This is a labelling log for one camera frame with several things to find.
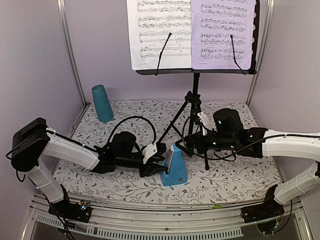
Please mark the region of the purple sheet music page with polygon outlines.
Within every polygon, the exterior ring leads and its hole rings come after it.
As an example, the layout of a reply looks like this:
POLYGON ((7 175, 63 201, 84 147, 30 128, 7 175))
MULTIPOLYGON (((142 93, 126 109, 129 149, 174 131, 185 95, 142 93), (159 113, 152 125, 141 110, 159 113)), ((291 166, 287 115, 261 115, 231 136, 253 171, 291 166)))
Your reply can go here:
POLYGON ((191 1, 191 67, 249 70, 256 6, 255 0, 191 1))

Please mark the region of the sheet music booklet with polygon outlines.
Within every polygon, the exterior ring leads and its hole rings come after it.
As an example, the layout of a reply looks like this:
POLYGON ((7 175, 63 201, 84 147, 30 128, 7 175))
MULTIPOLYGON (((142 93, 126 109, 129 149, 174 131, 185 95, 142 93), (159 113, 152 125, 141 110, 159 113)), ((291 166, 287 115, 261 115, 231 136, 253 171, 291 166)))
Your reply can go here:
POLYGON ((128 0, 126 7, 134 71, 191 68, 189 0, 128 0))

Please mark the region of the blue metronome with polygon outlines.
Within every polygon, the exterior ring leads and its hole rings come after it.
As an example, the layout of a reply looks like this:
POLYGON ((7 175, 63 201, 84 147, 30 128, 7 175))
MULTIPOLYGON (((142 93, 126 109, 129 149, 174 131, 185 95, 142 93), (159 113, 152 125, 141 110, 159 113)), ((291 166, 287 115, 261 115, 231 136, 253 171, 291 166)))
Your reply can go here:
POLYGON ((170 146, 166 160, 162 165, 166 165, 168 168, 167 173, 160 173, 160 180, 163 186, 182 185, 188 181, 188 170, 182 151, 176 147, 175 143, 170 146))

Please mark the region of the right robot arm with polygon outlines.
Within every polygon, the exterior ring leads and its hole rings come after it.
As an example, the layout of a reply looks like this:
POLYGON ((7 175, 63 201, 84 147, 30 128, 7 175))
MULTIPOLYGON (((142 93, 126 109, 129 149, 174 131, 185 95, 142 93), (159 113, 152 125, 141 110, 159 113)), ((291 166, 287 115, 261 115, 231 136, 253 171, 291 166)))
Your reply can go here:
POLYGON ((235 109, 223 108, 213 114, 216 128, 203 113, 197 113, 200 131, 182 136, 176 146, 188 156, 196 155, 208 167, 209 150, 231 151, 233 156, 251 158, 292 157, 314 160, 305 171, 283 183, 271 186, 261 204, 241 209, 245 223, 284 214, 284 205, 320 185, 319 133, 287 133, 264 127, 245 129, 235 109))

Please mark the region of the black music stand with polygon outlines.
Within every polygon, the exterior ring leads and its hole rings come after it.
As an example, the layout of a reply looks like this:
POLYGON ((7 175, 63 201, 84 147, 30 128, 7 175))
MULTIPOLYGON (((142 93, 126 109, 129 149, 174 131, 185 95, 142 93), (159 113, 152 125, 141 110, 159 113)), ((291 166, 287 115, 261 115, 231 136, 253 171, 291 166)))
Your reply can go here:
MULTIPOLYGON (((182 114, 183 110, 187 107, 188 104, 191 104, 190 114, 189 118, 186 120, 186 122, 189 123, 188 128, 188 135, 192 135, 194 133, 200 132, 200 126, 195 123, 195 114, 201 112, 201 95, 198 94, 198 88, 199 88, 199 80, 200 80, 200 74, 201 73, 217 73, 217 74, 243 74, 243 75, 255 75, 257 73, 256 70, 256 54, 257 54, 257 43, 252 43, 253 50, 251 51, 251 64, 250 68, 248 69, 220 69, 220 70, 194 70, 192 68, 177 68, 177 69, 161 69, 159 73, 161 75, 164 74, 186 74, 186 73, 192 73, 193 74, 193 85, 192 90, 188 91, 188 93, 184 97, 184 103, 177 112, 177 114, 174 116, 168 127, 165 129, 164 133, 160 137, 160 139, 157 141, 157 143, 162 143, 165 136, 168 134, 170 129, 174 129, 176 133, 181 137, 180 140, 183 140, 184 146, 185 146, 185 136, 184 132, 180 132, 176 126, 175 122, 182 114)), ((198 156, 202 159, 204 159, 205 163, 205 169, 208 171, 210 169, 209 163, 208 163, 208 154, 207 150, 204 154, 197 154, 194 153, 193 156, 198 156)))

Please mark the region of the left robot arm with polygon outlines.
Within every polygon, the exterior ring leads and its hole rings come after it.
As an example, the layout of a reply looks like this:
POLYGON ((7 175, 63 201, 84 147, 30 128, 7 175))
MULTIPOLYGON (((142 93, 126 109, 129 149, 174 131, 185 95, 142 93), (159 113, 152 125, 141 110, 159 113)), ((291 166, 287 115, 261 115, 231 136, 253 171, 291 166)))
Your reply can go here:
POLYGON ((136 140, 128 131, 112 131, 103 147, 89 147, 56 132, 38 117, 13 135, 12 148, 5 156, 17 173, 24 173, 41 190, 49 203, 49 214, 88 223, 92 208, 84 200, 70 202, 67 190, 53 178, 41 157, 65 160, 97 174, 111 173, 116 167, 138 169, 141 178, 168 173, 162 163, 166 145, 152 141, 139 147, 136 140))

